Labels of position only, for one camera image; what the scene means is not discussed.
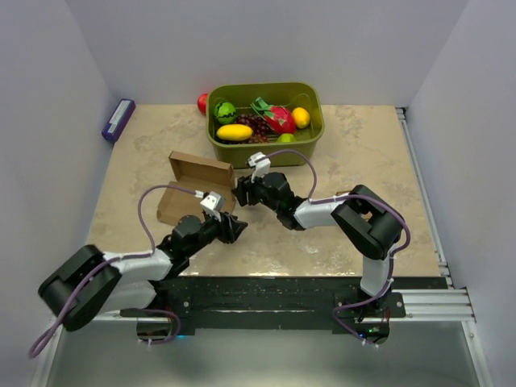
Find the brown cardboard box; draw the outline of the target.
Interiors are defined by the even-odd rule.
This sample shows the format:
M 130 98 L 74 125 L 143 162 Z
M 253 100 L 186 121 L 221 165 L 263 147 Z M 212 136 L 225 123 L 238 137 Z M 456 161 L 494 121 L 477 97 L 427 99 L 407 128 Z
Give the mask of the brown cardboard box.
M 231 164 L 179 151 L 170 153 L 169 163 L 175 178 L 170 185 L 188 191 L 214 191 L 225 200 L 223 211 L 233 212 L 236 200 L 231 191 L 235 188 L 235 173 Z M 167 188 L 157 206 L 156 217 L 170 226 L 177 225 L 186 215 L 202 218 L 200 201 L 190 193 Z

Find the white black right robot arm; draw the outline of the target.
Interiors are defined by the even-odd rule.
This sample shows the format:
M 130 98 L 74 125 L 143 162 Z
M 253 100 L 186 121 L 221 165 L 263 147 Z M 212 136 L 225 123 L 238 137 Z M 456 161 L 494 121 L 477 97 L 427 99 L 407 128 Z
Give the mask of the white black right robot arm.
M 261 204 L 272 210 L 289 230 L 339 227 L 363 256 L 359 302 L 338 310 L 360 308 L 370 317 L 388 306 L 386 294 L 393 281 L 394 256 L 402 231 L 409 234 L 404 218 L 365 185 L 351 192 L 312 200 L 293 193 L 283 173 L 241 177 L 232 190 L 241 206 Z

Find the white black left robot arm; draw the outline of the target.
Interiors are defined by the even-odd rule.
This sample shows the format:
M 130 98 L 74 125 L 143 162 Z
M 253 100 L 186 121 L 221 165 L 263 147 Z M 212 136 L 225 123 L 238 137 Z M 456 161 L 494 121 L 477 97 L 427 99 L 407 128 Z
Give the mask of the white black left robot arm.
M 77 331 L 94 317 L 112 310 L 141 309 L 149 316 L 162 314 L 167 297 L 155 289 L 154 281 L 178 277 L 189 267 L 189 258 L 216 239 L 234 243 L 248 224 L 223 212 L 220 216 L 182 217 L 152 254 L 144 257 L 116 256 L 95 245 L 80 248 L 39 287 L 38 294 L 59 316 L 77 285 L 91 271 L 85 286 L 72 299 L 62 323 L 67 331 Z

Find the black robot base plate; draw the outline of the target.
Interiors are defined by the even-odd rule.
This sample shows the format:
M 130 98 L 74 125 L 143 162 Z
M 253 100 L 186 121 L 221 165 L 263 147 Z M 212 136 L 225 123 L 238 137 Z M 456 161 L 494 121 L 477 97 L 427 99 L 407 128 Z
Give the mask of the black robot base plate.
M 387 318 L 406 316 L 404 290 L 442 290 L 441 277 L 398 277 L 380 300 L 353 309 L 340 306 L 363 300 L 356 277 L 177 277 L 155 283 L 157 299 L 129 317 L 160 317 L 171 311 L 181 333 L 200 329 L 356 331 L 376 343 L 389 335 Z

